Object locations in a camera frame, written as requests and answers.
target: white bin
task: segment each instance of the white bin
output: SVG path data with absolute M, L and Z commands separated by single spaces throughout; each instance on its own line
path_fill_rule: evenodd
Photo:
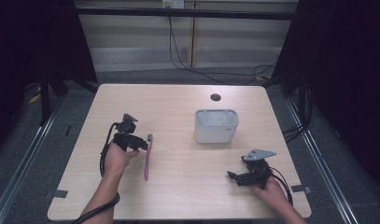
M 239 118 L 231 109 L 200 109 L 195 112 L 194 138 L 198 143 L 229 143 Z

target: horizontal black bar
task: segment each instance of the horizontal black bar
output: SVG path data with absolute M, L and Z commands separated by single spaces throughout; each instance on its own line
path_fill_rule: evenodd
M 201 9 L 175 9 L 175 8 L 127 8 L 127 7 L 48 7 L 39 8 L 40 11 L 76 12 L 82 15 L 112 15 L 112 16 L 155 16 L 155 17 L 194 17 L 194 18 L 228 18 L 228 19 L 254 19 L 292 21 L 293 13 L 278 12 L 249 12 L 249 11 L 223 11 Z

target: human hand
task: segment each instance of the human hand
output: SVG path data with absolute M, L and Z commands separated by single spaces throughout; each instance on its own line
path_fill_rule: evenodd
M 264 189 L 258 186 L 250 186 L 250 188 L 278 213 L 286 209 L 287 206 L 291 206 L 279 183 L 272 176 L 267 179 Z
M 117 144 L 111 143 L 105 160 L 105 175 L 122 176 L 132 158 L 140 154 L 139 150 L 124 151 Z

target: wooden table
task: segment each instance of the wooden table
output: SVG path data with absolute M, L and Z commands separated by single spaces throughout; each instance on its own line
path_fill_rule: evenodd
M 217 93 L 221 100 L 210 96 Z M 193 138 L 198 109 L 233 109 L 239 125 L 229 144 L 199 144 Z M 227 171 L 246 173 L 241 161 L 252 148 L 276 152 L 266 159 L 290 186 L 301 185 L 274 111 L 262 87 L 206 85 L 105 84 L 99 88 L 58 187 L 66 198 L 54 198 L 52 220 L 79 217 L 101 180 L 100 152 L 113 122 L 123 113 L 139 121 L 134 135 L 153 134 L 149 179 L 146 153 L 131 161 L 120 182 L 115 219 L 191 220 L 276 217 L 247 187 L 237 187 Z M 304 192 L 293 193 L 303 217 L 311 209 Z

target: wall outlet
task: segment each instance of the wall outlet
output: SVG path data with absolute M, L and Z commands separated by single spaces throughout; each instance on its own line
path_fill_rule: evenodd
M 162 0 L 162 8 L 173 8 L 173 0 Z
M 173 0 L 173 8 L 184 9 L 184 0 Z

